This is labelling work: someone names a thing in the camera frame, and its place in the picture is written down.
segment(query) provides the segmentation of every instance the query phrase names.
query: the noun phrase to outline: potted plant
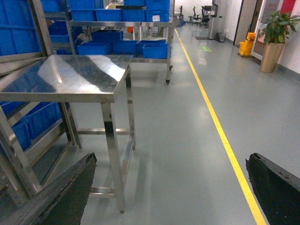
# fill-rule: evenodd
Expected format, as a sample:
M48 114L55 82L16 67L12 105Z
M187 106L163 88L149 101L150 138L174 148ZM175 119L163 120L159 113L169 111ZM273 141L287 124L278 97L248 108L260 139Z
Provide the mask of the potted plant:
M275 70L280 54L288 39L289 29L296 32L295 25L300 21L300 16L290 17L290 13L280 14L280 11L272 12L266 19L267 26L262 29L259 37L264 37L264 50L260 71L272 73Z

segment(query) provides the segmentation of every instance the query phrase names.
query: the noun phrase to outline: gold planter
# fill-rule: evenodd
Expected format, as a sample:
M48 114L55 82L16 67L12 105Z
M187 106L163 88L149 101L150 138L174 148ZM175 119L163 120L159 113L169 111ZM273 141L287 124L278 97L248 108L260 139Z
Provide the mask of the gold planter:
M268 43L262 55L261 69L264 73L273 73L285 43Z

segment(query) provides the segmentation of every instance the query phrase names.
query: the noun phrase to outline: blue plastic bin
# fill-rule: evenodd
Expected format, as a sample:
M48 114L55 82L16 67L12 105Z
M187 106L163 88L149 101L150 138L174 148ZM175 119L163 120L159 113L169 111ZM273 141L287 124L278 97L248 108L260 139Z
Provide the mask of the blue plastic bin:
M72 9L96 9L103 8L102 0L69 0Z
M143 9L123 9L122 21L124 22L145 22L145 10Z
M26 150L29 146L31 146L28 122L26 119L22 118L19 122L13 125L12 129L23 150Z
M0 0L0 25L33 27L27 0Z
M169 22L169 10L146 10L146 22Z
M69 35L67 24L65 21L56 21L51 24L49 27L49 34L52 42L64 42L68 43ZM78 37L83 31L82 27L72 27L72 35L74 38Z
M142 54L144 45L149 45L149 44L157 45L157 44L164 44L164 43L166 43L165 40L158 40L158 41L142 40L142 41L138 41L136 43L136 52L138 54Z
M72 9L71 12L73 21L96 21L93 9Z
M122 21L122 9L95 9L97 21Z
M146 0L147 10L170 10L170 0Z
M2 55L40 52L37 33L32 27L1 25L0 49Z
M22 103L23 102L1 102L0 105L7 115ZM57 103L40 103L19 122L13 125L12 129L20 146L23 150L26 150L32 144L31 140L38 137L60 118L61 115Z
M136 53L137 41L120 41L112 44L114 53Z
M8 115L22 104L23 102L0 102L0 106L2 107L2 110L5 115Z
M30 138L33 140L61 118L56 102L41 102L24 119L28 122Z
M151 44L144 45L142 48L144 58L146 59L167 59L168 58L168 44Z
M124 6L145 6L145 0L124 0Z
M111 43L90 41L78 46L80 55L109 55L112 53Z
M63 11L63 3L61 0L41 0L44 12L60 12Z
M97 30L92 32L94 42L115 43L123 39L122 30Z

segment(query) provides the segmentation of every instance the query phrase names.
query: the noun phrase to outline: green floor marking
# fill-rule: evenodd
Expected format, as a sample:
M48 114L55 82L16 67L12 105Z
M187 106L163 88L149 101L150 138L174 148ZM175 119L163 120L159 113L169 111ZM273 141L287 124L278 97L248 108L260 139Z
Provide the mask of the green floor marking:
M200 46L199 47L203 52L212 52L212 50L209 47L206 46Z

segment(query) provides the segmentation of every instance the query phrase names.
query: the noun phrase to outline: yellow mop bucket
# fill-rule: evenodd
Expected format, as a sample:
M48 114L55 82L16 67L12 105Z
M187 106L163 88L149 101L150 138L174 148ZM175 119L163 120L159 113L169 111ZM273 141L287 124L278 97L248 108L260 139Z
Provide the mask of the yellow mop bucket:
M251 55L251 49L255 39L255 33L248 33L246 41L240 42L240 55Z

